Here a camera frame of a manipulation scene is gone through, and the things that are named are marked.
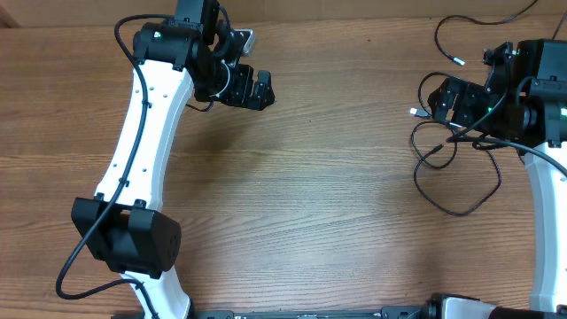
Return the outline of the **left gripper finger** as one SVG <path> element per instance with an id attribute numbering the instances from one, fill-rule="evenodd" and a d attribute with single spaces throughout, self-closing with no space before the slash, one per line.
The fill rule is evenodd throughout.
<path id="1" fill-rule="evenodd" d="M 275 93 L 272 87 L 272 78 L 269 71 L 260 70 L 256 81 L 255 96 L 271 97 L 271 105 L 275 103 Z"/>
<path id="2" fill-rule="evenodd" d="M 250 96 L 247 101 L 246 108 L 254 111 L 263 111 L 271 105 L 271 97 Z"/>

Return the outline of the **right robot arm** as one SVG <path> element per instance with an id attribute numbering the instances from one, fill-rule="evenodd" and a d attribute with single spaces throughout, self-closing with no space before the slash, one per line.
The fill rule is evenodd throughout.
<path id="1" fill-rule="evenodd" d="M 564 318 L 566 316 L 566 43 L 525 40 L 487 50 L 483 85 L 447 77 L 427 98 L 431 116 L 453 144 L 524 156 L 532 188 L 536 261 L 530 307 L 499 307 L 436 293 L 424 318 Z"/>

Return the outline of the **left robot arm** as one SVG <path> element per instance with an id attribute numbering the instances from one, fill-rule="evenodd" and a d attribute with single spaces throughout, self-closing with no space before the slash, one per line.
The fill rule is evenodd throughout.
<path id="1" fill-rule="evenodd" d="M 175 270 L 182 229 L 162 212 L 163 185 L 183 111 L 215 103 L 261 111 L 275 94 L 269 72 L 240 63 L 255 44 L 216 1 L 181 1 L 173 15 L 145 14 L 124 53 L 133 67 L 128 112 L 92 198 L 77 198 L 80 248 L 130 286 L 145 318 L 188 318 L 190 297 Z"/>

